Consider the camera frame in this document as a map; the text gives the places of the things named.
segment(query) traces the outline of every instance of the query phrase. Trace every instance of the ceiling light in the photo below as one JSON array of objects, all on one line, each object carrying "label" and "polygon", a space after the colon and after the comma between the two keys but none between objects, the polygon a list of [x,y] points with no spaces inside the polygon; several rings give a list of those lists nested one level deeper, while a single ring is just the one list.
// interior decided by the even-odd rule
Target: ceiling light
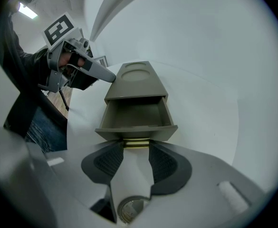
[{"label": "ceiling light", "polygon": [[37,16],[37,14],[35,12],[33,12],[28,7],[24,7],[24,5],[22,3],[20,3],[19,12],[27,15],[31,19],[33,19],[33,18],[35,18]]}]

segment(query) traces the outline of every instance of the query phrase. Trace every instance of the black jacket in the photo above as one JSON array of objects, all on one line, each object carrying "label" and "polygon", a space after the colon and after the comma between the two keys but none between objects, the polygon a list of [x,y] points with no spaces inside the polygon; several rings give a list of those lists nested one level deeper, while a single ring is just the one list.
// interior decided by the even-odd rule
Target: black jacket
[{"label": "black jacket", "polygon": [[7,118],[7,127],[23,137],[37,106],[63,131],[67,130],[67,119],[38,88],[38,84],[45,85],[50,73],[46,52],[47,49],[35,54],[25,53],[13,30],[10,12],[5,10],[0,14],[0,65],[20,91]]}]

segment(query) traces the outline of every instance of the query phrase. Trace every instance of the wooden floor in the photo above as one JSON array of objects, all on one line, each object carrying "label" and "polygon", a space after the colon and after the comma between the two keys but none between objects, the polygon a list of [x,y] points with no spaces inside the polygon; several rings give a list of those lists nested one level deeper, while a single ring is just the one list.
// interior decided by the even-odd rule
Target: wooden floor
[{"label": "wooden floor", "polygon": [[[67,101],[67,104],[70,105],[70,99],[71,99],[71,94],[72,94],[72,88],[69,87],[64,87],[62,89],[62,92],[64,94],[64,97]],[[68,118],[68,111],[65,108],[64,102],[62,100],[61,95],[59,92],[53,93],[49,92],[48,93],[48,99],[52,102],[52,104],[66,117]]]}]

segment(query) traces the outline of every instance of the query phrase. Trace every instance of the open drawer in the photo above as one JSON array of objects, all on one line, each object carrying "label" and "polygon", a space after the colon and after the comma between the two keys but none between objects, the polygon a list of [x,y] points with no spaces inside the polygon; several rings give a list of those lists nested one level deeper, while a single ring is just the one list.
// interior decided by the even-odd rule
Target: open drawer
[{"label": "open drawer", "polygon": [[95,131],[106,140],[151,138],[167,141],[177,128],[165,98],[156,96],[110,100],[100,128]]}]

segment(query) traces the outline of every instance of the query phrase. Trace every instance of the jeans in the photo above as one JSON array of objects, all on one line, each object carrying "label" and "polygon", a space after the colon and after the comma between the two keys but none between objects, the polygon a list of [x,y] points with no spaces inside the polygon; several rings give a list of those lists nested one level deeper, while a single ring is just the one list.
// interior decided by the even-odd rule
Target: jeans
[{"label": "jeans", "polygon": [[67,149],[67,136],[42,111],[37,108],[25,137],[26,142],[38,144],[43,152]]}]

